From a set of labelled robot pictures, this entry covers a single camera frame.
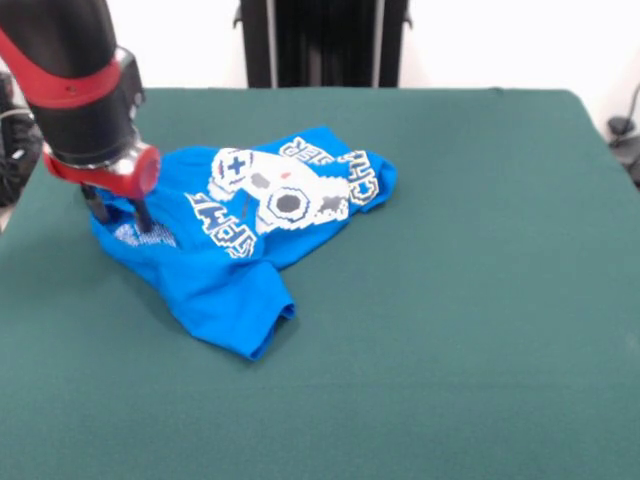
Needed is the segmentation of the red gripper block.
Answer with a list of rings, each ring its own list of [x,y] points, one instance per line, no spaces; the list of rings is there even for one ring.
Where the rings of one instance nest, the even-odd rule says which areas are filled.
[[[57,178],[80,185],[85,203],[100,223],[109,223],[110,214],[95,187],[114,195],[130,198],[136,224],[141,233],[149,233],[153,220],[143,198],[157,184],[161,156],[157,148],[136,143],[123,156],[106,166],[79,168],[63,163],[53,156],[48,145],[43,150],[43,161],[48,171]]]

